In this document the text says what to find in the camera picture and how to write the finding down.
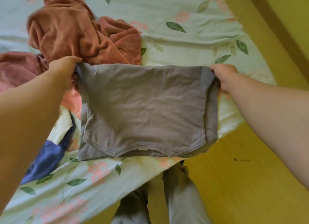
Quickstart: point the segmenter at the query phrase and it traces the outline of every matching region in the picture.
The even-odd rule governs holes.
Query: brown baseboard
[[[309,83],[309,60],[267,0],[251,0]]]

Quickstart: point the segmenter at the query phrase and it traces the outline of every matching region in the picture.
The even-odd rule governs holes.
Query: person's left arm
[[[45,73],[0,94],[0,214],[51,132],[81,61],[75,56],[55,60]]]

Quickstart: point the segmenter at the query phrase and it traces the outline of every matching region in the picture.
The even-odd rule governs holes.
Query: gray pants
[[[163,181],[170,224],[212,223],[186,166],[177,163],[163,173]],[[129,193],[121,199],[112,224],[151,224],[147,200],[145,186]]]

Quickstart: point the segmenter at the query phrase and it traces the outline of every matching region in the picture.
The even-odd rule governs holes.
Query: mattress
[[[142,36],[145,66],[233,64],[259,81],[275,84],[257,47],[224,0],[84,0],[96,15],[123,19]],[[39,53],[27,45],[30,13],[43,0],[0,0],[0,52]],[[243,119],[229,95],[218,98],[221,138]],[[20,186],[0,217],[4,223],[80,223],[108,208],[181,158],[129,157],[77,162],[80,121],[58,168]]]

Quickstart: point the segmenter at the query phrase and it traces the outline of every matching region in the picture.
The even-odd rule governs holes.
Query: forearm
[[[309,92],[264,84],[239,73],[226,84],[249,126],[309,189]]]
[[[61,78],[47,71],[0,94],[0,213],[47,139],[64,92]]]

